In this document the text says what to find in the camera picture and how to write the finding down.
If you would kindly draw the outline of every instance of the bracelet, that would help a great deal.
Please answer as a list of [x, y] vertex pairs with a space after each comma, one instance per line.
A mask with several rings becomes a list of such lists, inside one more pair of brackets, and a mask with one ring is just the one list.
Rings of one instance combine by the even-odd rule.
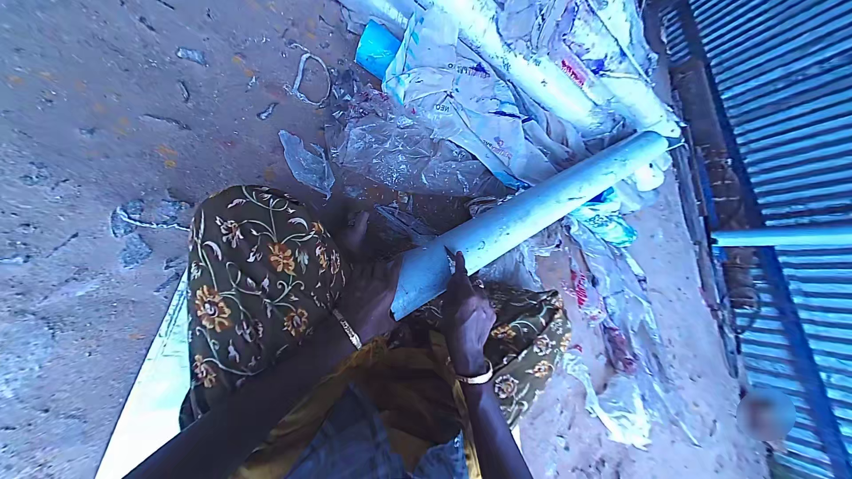
[[337, 321], [340, 323], [340, 326], [343, 326], [343, 330], [346, 332], [346, 335], [349, 336], [349, 341], [352, 341], [352, 345], [355, 349], [360, 350], [363, 345], [361, 344], [361, 338], [358, 337], [358, 333], [352, 329], [352, 326], [343, 318], [343, 315], [340, 314], [340, 311], [337, 308], [331, 310], [331, 313], [337, 318]]
[[485, 363], [488, 365], [488, 371], [486, 371], [485, 374], [480, 374], [479, 376], [474, 376], [472, 378], [456, 374], [456, 379], [458, 379], [458, 382], [465, 384], [485, 384], [488, 381], [491, 381], [491, 377], [494, 375], [494, 367], [489, 360], [485, 360]]

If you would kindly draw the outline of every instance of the concrete floor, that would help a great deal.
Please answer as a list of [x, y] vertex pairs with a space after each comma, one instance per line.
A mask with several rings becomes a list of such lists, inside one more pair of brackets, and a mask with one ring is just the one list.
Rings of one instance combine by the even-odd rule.
[[[356, 38], [346, 33], [331, 0], [0, 0], [0, 173], [5, 179], [0, 185], [0, 476], [92, 477], [162, 320], [175, 287], [168, 281], [184, 267], [185, 234], [139, 229], [153, 253], [137, 268], [124, 268], [118, 257], [127, 238], [114, 238], [109, 230], [116, 206], [143, 199], [149, 219], [163, 221], [151, 215], [160, 200], [195, 204], [235, 183], [264, 183], [318, 208], [325, 205], [320, 194], [295, 182], [277, 135], [287, 129], [305, 142], [325, 144], [327, 111], [284, 91], [302, 54], [291, 42], [343, 69], [351, 67]], [[177, 58], [179, 47], [203, 50], [207, 66]], [[314, 64], [306, 75], [306, 94], [319, 99], [325, 88], [322, 71]], [[252, 78], [256, 84], [249, 86]], [[274, 113], [258, 119], [273, 101], [279, 102]], [[145, 115], [173, 118], [185, 127]], [[330, 207], [320, 213], [332, 225], [351, 206], [340, 193], [345, 178], [338, 180]], [[362, 203], [390, 201], [381, 188], [364, 186], [370, 198]], [[655, 301], [677, 297], [678, 308], [660, 318], [664, 335], [676, 333], [669, 336], [675, 343], [706, 338], [688, 358], [704, 374], [703, 386], [695, 389], [689, 376], [683, 387], [690, 400], [710, 395], [695, 401], [708, 424], [714, 419], [724, 424], [712, 439], [719, 444], [714, 456], [677, 447], [678, 464], [696, 477], [716, 477], [712, 461], [723, 476], [760, 477], [765, 471], [760, 448], [741, 437], [730, 418], [734, 383], [724, 375], [714, 346], [715, 326], [709, 315], [691, 314], [705, 312], [697, 290], [678, 296], [684, 287], [676, 282], [679, 277], [667, 276], [665, 265], [653, 266], [654, 254], [662, 257], [663, 250], [669, 254], [674, 248], [687, 264], [693, 254], [676, 195], [666, 198], [643, 215], [675, 218], [654, 220], [670, 242], [642, 240], [645, 255], [637, 258], [652, 285], [659, 282]], [[421, 198], [419, 204], [422, 216], [431, 217], [438, 229], [458, 221], [437, 214], [435, 205], [446, 201]], [[656, 231], [641, 230], [646, 238]], [[684, 324], [677, 314], [688, 315], [697, 326]], [[694, 373], [687, 368], [682, 376]], [[552, 407], [560, 415], [579, 411], [580, 390], [567, 379], [555, 381], [537, 406], [544, 413], [531, 414], [523, 434], [525, 444], [532, 444], [525, 454], [536, 476], [634, 476], [620, 469], [624, 461], [612, 459], [621, 453], [644, 465], [632, 470], [656, 471], [652, 464], [671, 452], [673, 433], [657, 433], [670, 435], [654, 438], [656, 452], [626, 450], [607, 442], [600, 423], [581, 412], [576, 416], [589, 432], [575, 433], [585, 438], [579, 441], [602, 447], [573, 449], [587, 451], [582, 457], [559, 453], [549, 428], [567, 419], [547, 414]], [[683, 472], [663, 469], [643, 476]]]

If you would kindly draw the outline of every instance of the corrugated metal sheet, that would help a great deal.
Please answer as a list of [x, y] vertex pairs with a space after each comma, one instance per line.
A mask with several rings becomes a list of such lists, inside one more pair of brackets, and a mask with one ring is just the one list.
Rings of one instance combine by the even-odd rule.
[[[852, 2], [689, 2], [739, 156], [766, 225], [852, 223]], [[662, 13], [673, 64], [691, 55], [684, 9]], [[846, 451], [852, 453], [852, 245], [777, 249]], [[833, 477], [811, 415], [797, 354], [763, 269], [763, 305], [738, 312], [754, 384], [779, 388], [797, 406], [789, 452], [778, 466], [794, 477]]]

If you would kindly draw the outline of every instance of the white pipe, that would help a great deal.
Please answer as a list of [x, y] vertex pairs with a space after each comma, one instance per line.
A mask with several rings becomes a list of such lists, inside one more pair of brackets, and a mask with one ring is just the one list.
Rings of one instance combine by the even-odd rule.
[[850, 246], [852, 226], [776, 226], [716, 231], [715, 246]]
[[450, 279], [447, 249], [463, 252], [468, 272], [473, 274], [648, 164], [668, 147], [663, 136], [644, 131], [408, 251], [396, 288], [394, 315], [402, 318], [445, 290]]

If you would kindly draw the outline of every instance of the person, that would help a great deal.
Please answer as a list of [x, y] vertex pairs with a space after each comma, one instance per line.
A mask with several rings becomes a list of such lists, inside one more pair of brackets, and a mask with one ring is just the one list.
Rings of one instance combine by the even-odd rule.
[[367, 221], [333, 239], [259, 186], [202, 203], [182, 431], [128, 477], [530, 477], [510, 426], [570, 339], [558, 293], [471, 282], [459, 252], [396, 321], [402, 259], [366, 261]]

